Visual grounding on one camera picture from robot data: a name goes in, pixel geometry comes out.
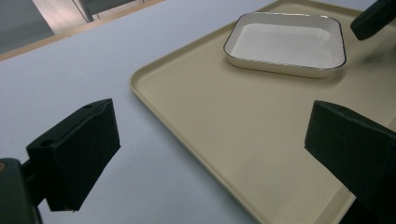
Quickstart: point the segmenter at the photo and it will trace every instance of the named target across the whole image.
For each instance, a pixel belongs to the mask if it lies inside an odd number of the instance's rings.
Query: beige tray
[[[277,1],[262,11],[339,20],[347,63],[324,79],[236,68],[223,51],[233,23],[141,68],[131,89],[260,222],[337,223],[354,196],[304,149],[312,105],[395,123],[396,26],[359,42],[354,10]]]

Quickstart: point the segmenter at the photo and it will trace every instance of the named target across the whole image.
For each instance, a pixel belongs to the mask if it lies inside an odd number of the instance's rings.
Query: white table
[[[39,209],[45,223],[254,223],[137,100],[131,74],[270,0],[166,0],[0,62],[0,158],[83,105],[113,98],[121,149],[77,213]],[[326,0],[364,10],[374,0]]]

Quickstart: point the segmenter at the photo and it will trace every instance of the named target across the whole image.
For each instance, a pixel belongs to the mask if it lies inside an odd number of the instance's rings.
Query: white dish
[[[237,67],[303,77],[327,77],[347,61],[340,23],[302,14],[245,14],[224,51]]]

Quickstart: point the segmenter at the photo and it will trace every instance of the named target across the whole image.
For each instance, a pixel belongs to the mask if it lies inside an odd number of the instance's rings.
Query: square dish
[[[234,66],[302,77],[327,77],[347,61],[340,23],[316,15],[245,14],[224,51]]]

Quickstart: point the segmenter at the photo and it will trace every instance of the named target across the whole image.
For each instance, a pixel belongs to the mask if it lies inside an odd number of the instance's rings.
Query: screw hole
[[[42,143],[40,144],[40,146],[42,146],[42,147],[49,147],[50,145],[52,145],[52,143],[53,143],[53,140],[46,140],[46,141],[42,142]]]

